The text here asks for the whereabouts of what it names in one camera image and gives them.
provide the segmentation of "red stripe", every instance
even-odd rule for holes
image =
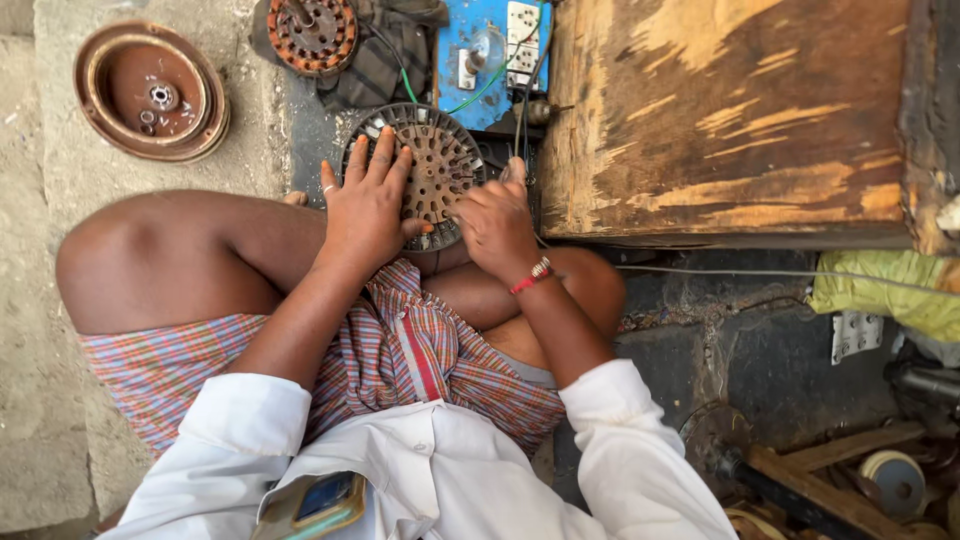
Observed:
[[[407,341],[410,343],[410,350],[413,351],[414,358],[417,361],[417,371],[420,372],[420,378],[423,380],[423,390],[426,391],[426,397],[431,402],[440,399],[440,390],[437,389],[437,382],[433,379],[433,371],[430,369],[430,361],[420,347],[417,336],[414,334],[414,325],[410,317],[403,317],[403,331],[407,334]]]

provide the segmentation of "man's right hand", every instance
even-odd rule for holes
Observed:
[[[470,258],[508,287],[529,277],[540,262],[525,182],[523,160],[512,158],[498,182],[472,188],[451,208]]]

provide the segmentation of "blue board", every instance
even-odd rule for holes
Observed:
[[[520,0],[524,4],[537,6],[535,0]],[[476,89],[461,90],[457,87],[457,62],[459,50],[466,48],[470,39],[477,31],[488,24],[496,26],[500,33],[507,35],[507,0],[446,0],[450,12],[450,25],[441,28],[437,33],[437,92],[434,105],[440,110],[452,110],[473,97],[487,83],[488,77],[494,73],[478,73]],[[550,26],[550,4],[544,2],[540,11],[540,52],[546,44],[548,27]],[[514,53],[514,46],[507,46],[507,58]],[[547,72],[549,58],[543,60],[540,68],[540,91],[547,89]],[[487,88],[476,101],[465,108],[453,113],[453,117],[468,130],[484,131],[491,124],[500,120],[504,112],[511,108],[507,97],[507,74],[504,72],[497,81]]]

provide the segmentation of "man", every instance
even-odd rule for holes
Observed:
[[[411,152],[393,161],[385,128],[368,170],[368,144],[342,187],[324,162],[325,216],[159,193],[64,240],[58,282],[84,350],[160,454],[103,537],[734,537],[615,359],[615,271],[538,250],[522,160],[454,208],[466,253],[410,261],[395,259],[403,242],[431,227],[398,218]],[[528,460],[564,405],[593,517]],[[341,478],[359,483],[323,491]]]

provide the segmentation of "checkered lungi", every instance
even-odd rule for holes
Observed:
[[[406,259],[368,283],[327,348],[303,443],[351,416],[436,399],[489,418],[532,454],[564,416],[556,390],[524,381],[439,298]],[[83,335],[94,374],[155,455],[204,381],[223,373],[267,315],[229,315],[169,328]]]

